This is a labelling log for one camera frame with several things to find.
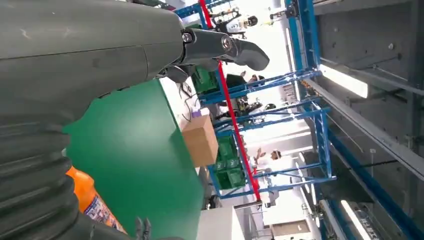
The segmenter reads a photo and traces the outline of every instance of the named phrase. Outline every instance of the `green table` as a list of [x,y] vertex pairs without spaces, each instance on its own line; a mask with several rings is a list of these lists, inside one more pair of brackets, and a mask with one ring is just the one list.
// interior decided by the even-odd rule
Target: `green table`
[[73,165],[130,235],[139,216],[153,239],[196,239],[203,189],[158,80],[95,100],[65,131]]

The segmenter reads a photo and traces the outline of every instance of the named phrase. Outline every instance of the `bottle label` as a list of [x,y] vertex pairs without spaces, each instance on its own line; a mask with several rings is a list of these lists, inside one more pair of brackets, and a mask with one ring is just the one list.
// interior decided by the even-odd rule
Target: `bottle label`
[[109,227],[126,233],[124,228],[98,195],[95,196],[87,209],[85,209],[84,214],[99,223],[106,224]]

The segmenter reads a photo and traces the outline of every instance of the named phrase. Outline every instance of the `purple object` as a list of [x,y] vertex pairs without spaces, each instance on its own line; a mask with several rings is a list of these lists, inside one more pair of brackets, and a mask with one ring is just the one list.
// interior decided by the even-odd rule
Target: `purple object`
[[202,116],[202,113],[201,113],[200,109],[199,109],[199,110],[197,110],[197,111],[193,111],[193,112],[191,113],[191,117],[192,117],[192,118],[197,118],[197,117],[200,117],[200,116]]

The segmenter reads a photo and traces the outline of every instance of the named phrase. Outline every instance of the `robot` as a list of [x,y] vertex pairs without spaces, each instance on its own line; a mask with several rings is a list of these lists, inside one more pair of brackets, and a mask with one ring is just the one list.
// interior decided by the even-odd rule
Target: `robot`
[[218,60],[255,71],[269,63],[255,44],[185,29],[168,10],[116,0],[2,0],[0,240],[133,239],[79,213],[62,127],[98,97],[156,77],[183,82],[186,68],[213,70]]

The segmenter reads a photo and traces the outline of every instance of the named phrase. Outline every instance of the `red pole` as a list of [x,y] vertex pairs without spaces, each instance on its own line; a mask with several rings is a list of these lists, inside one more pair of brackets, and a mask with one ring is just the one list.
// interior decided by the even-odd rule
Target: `red pole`
[[209,11],[208,8],[206,7],[206,3],[205,0],[199,0],[199,4],[201,9],[203,10],[203,14],[204,14],[204,19],[206,20],[206,25],[208,28],[212,28],[212,21],[211,21],[211,16],[209,16]]
[[[211,16],[209,16],[208,9],[206,8],[205,0],[199,0],[200,7],[204,14],[204,19],[209,28],[212,28]],[[241,158],[243,159],[244,166],[246,167],[249,181],[252,184],[253,193],[256,196],[256,200],[260,201],[261,196],[259,195],[258,185],[255,184],[255,179],[252,176],[251,167],[248,161],[248,155],[246,154],[245,145],[243,144],[242,137],[240,136],[239,127],[237,125],[236,115],[234,114],[233,106],[231,105],[230,93],[228,92],[227,82],[223,71],[222,62],[219,61],[219,78],[221,79],[222,90],[225,95],[226,104],[228,106],[228,112],[231,116],[232,125],[234,126],[235,139],[237,140],[238,146],[240,147]]]
[[221,62],[219,62],[219,69],[218,70],[219,70],[219,76],[221,78],[221,83],[222,83],[222,88],[223,88],[224,95],[225,95],[226,104],[228,106],[228,112],[229,112],[229,115],[231,116],[232,125],[234,126],[235,139],[237,140],[238,146],[240,148],[241,158],[243,159],[244,166],[246,167],[247,175],[248,175],[249,180],[252,184],[253,193],[256,196],[256,200],[260,201],[261,196],[260,196],[259,191],[258,191],[258,185],[255,184],[255,179],[252,176],[251,167],[250,167],[250,164],[249,164],[249,161],[248,161],[248,156],[247,156],[246,150],[245,150],[245,145],[243,144],[242,137],[240,136],[240,131],[239,131],[239,127],[237,125],[236,115],[234,114],[233,106],[231,105],[230,94],[228,92],[227,82],[226,82],[226,79],[225,79],[225,76],[224,76],[224,71],[223,71]]

